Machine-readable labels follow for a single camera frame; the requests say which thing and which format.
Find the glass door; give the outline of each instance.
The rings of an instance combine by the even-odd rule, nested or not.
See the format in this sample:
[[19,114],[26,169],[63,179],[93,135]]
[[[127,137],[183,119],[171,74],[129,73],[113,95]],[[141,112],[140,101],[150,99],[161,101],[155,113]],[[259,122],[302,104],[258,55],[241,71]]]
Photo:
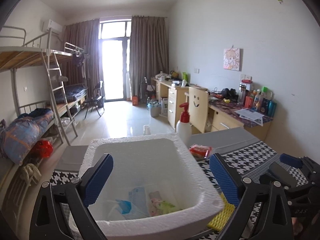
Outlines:
[[130,34],[130,21],[100,24],[99,39],[106,101],[127,99]]

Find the curtain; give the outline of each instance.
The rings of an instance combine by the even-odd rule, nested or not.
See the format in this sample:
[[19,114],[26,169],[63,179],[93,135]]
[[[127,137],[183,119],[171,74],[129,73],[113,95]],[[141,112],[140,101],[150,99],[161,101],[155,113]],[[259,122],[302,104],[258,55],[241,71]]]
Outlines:
[[[88,54],[85,60],[85,76],[88,86],[88,95],[92,95],[94,87],[100,81],[102,70],[99,66],[99,26],[100,19],[80,22],[66,26],[63,35],[63,45],[69,42],[75,46],[85,49]],[[65,85],[74,85],[84,82],[81,67],[75,66],[71,61],[63,63],[62,75],[68,77]]]
[[139,96],[144,77],[169,72],[168,41],[163,17],[132,17],[130,38],[130,85]]

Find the painting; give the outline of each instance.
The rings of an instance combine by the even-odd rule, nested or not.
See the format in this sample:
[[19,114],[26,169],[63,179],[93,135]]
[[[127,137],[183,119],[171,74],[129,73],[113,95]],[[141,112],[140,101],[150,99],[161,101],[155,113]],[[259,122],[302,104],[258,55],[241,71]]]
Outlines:
[[240,71],[240,49],[231,48],[224,50],[223,68]]

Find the blue gripper pad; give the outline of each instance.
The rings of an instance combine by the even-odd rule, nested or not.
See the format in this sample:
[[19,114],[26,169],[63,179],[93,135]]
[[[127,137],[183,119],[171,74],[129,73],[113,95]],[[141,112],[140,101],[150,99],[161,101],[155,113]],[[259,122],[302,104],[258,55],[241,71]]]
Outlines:
[[287,164],[291,167],[297,168],[297,169],[301,169],[303,166],[303,163],[300,159],[293,157],[293,156],[290,156],[285,153],[280,155],[280,161],[282,163],[285,163],[285,164]]
[[216,155],[211,155],[209,166],[227,201],[237,207],[241,200],[238,196],[238,187]]
[[100,159],[94,167],[87,170],[89,171],[90,169],[93,169],[94,173],[84,185],[83,204],[85,207],[88,207],[97,201],[102,188],[113,170],[113,164],[113,157],[108,154],[103,160]]

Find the yellow foam mesh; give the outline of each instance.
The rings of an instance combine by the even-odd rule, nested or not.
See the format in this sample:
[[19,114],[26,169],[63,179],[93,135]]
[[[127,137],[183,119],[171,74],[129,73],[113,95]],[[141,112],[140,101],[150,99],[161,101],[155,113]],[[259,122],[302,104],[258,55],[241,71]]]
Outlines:
[[235,206],[228,203],[223,193],[221,193],[220,196],[223,200],[224,208],[208,224],[208,227],[216,230],[217,232],[220,232],[223,229],[225,224],[228,222],[228,219],[231,217],[233,211],[235,210]]

